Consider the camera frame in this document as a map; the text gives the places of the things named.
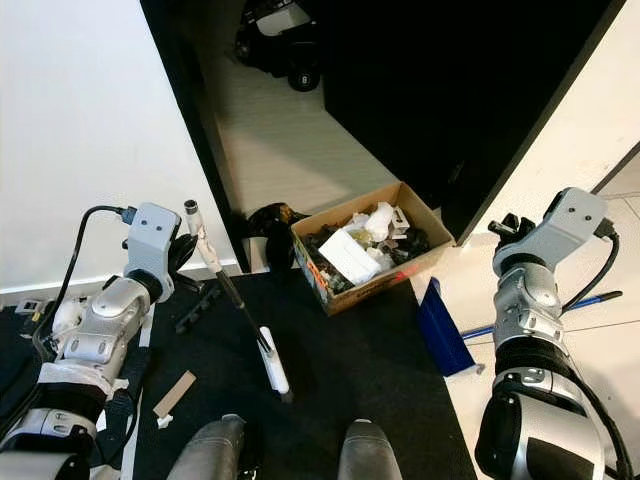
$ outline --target trash in box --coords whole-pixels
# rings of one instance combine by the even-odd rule
[[[332,315],[433,266],[453,237],[399,182],[295,223],[296,257]]]

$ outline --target white baseboard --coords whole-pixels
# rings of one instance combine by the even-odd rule
[[[242,271],[235,260],[221,260],[222,268],[230,276],[242,275]],[[187,265],[180,270],[180,273],[193,278],[194,280],[208,280],[213,278],[204,263]],[[111,278],[112,275],[100,277],[71,280],[67,289],[68,297],[83,297],[93,295],[102,288],[102,285]],[[35,285],[24,285],[20,287],[0,289],[0,310],[2,307],[17,305],[25,298],[33,300],[50,300],[58,295],[62,281],[56,283],[44,283]]]

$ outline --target black floor mat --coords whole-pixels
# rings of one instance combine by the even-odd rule
[[[387,434],[405,480],[475,478],[442,377],[416,324],[404,282],[328,318],[301,273],[286,285],[268,275],[234,277],[259,323],[268,325],[295,395],[271,391],[255,338],[221,296],[185,335],[173,325],[195,298],[176,292],[154,316],[135,478],[165,478],[205,423],[237,413],[264,437],[262,478],[335,479],[343,436],[356,418]],[[155,404],[185,370],[197,377],[158,430]]]

